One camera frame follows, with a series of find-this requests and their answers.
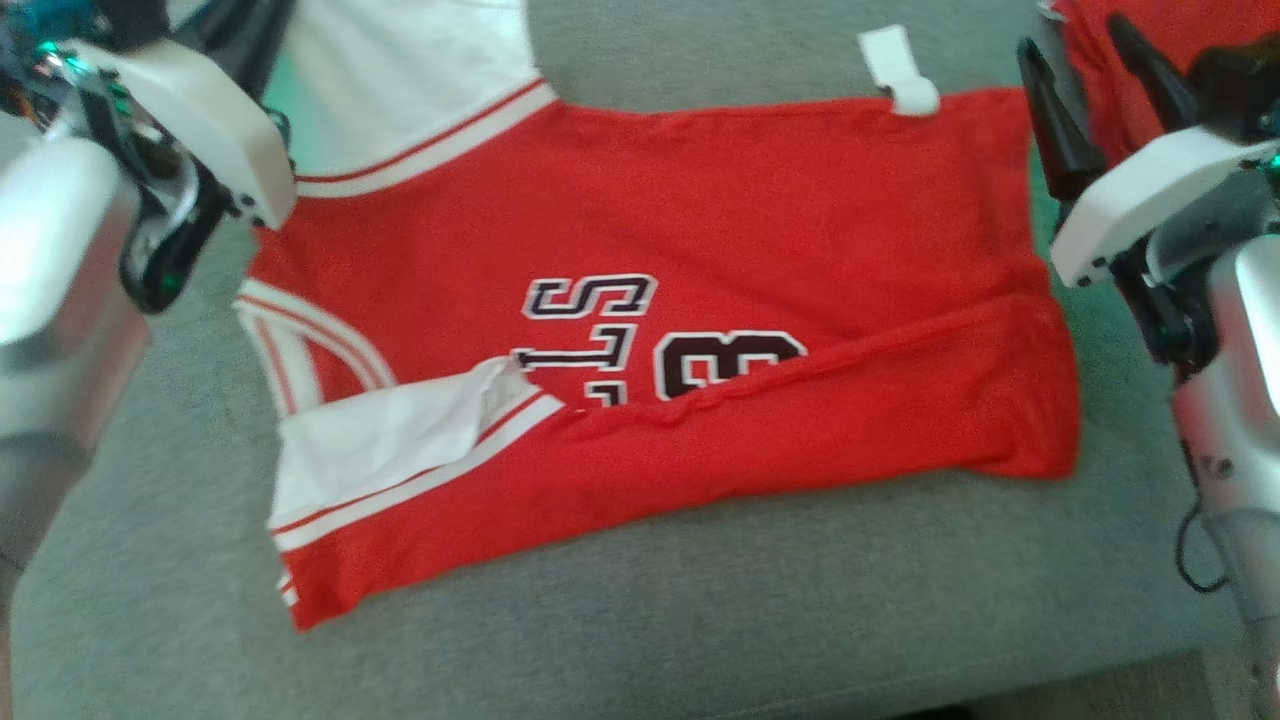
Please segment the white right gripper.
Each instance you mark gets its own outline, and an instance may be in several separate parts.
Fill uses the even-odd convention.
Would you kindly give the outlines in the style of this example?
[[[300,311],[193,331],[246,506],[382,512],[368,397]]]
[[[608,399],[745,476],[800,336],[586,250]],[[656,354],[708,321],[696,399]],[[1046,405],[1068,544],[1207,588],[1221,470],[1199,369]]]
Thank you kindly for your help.
[[[1160,127],[1172,132],[1111,170],[1059,95],[1055,73],[1037,42],[1023,38],[1016,50],[1050,195],[1075,202],[1050,247],[1052,268],[1068,287],[1101,279],[1117,254],[1236,174],[1243,163],[1274,155],[1270,138],[1240,143],[1197,126],[1198,97],[1172,61],[1123,13],[1107,15],[1106,28]]]

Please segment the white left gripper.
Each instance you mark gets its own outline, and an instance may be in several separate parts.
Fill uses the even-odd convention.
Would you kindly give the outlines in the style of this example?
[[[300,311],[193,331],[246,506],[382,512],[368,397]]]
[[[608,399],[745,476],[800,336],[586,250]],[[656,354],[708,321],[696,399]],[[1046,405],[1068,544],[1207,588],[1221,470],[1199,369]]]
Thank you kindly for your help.
[[[294,173],[282,132],[256,102],[265,94],[298,0],[206,0],[173,31],[128,51],[83,40],[70,47],[97,69],[115,70],[152,119],[236,200],[280,229],[296,205]],[[236,82],[215,63],[236,63]]]

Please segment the red and white basketball jersey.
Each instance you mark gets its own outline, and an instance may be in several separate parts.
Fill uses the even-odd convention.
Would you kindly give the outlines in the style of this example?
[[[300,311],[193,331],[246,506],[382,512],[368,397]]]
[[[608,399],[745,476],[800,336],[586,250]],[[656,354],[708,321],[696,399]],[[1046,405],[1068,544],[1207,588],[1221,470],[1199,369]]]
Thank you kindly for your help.
[[[307,632],[727,498],[1076,464],[1016,87],[635,113],[561,99],[526,0],[298,0],[298,201],[236,297]]]

